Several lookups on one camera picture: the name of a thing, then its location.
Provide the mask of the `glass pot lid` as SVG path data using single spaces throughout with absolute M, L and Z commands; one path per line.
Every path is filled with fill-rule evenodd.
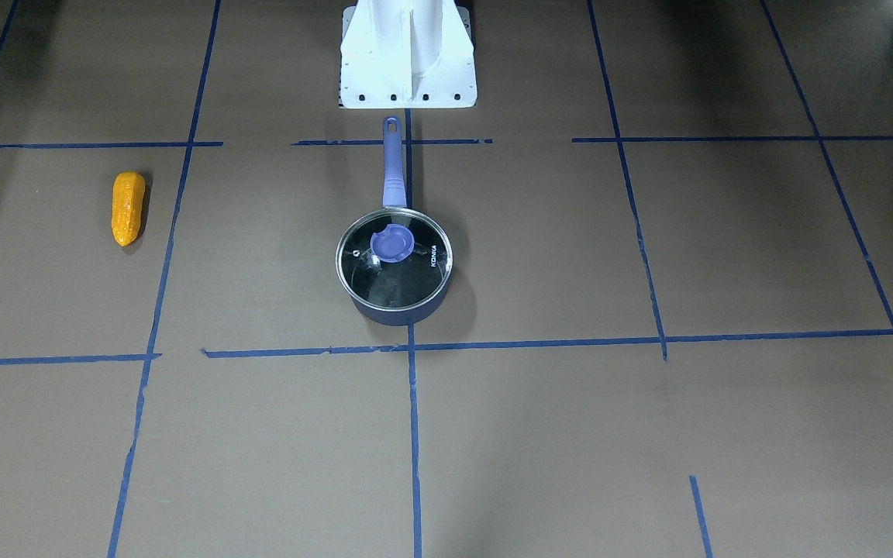
M 352 222 L 334 251 L 337 279 L 352 301 L 378 313 L 439 304 L 450 286 L 453 247 L 425 213 L 380 208 Z

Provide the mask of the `yellow plastic corn cob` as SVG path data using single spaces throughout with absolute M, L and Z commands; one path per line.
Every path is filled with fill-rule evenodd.
M 147 183 L 142 174 L 117 174 L 111 191 L 111 233 L 121 247 L 135 243 L 143 224 Z

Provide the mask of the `dark blue saucepan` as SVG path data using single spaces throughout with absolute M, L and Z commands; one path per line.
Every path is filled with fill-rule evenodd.
M 449 291 L 453 247 L 446 230 L 408 203 L 402 124 L 382 123 L 381 206 L 355 219 L 334 251 L 340 285 L 368 320 L 412 326 L 432 315 Z

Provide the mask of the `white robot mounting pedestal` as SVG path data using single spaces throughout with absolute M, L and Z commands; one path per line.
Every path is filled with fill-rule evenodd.
M 345 109 L 468 109 L 478 101 L 467 1 L 358 1 L 343 10 Z

